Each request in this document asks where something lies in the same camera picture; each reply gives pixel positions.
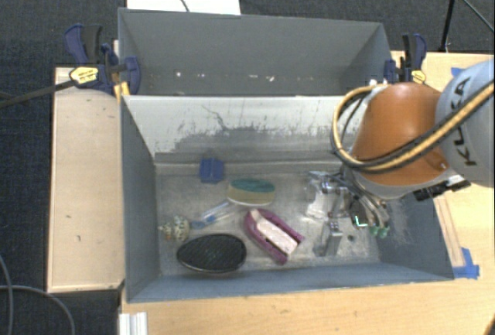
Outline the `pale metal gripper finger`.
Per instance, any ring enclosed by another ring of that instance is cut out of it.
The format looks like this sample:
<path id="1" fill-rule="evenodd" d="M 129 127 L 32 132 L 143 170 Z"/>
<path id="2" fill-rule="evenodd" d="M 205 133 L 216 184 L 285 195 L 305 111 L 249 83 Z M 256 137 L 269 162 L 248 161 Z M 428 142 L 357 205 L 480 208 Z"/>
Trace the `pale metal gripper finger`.
<path id="1" fill-rule="evenodd" d="M 320 231 L 320 235 L 313 247 L 316 256 L 336 256 L 343 232 L 337 220 L 326 222 Z"/>
<path id="2" fill-rule="evenodd" d="M 320 171 L 309 172 L 306 184 L 306 215 L 311 218 L 328 218 L 339 191 L 340 187 L 334 175 Z"/>

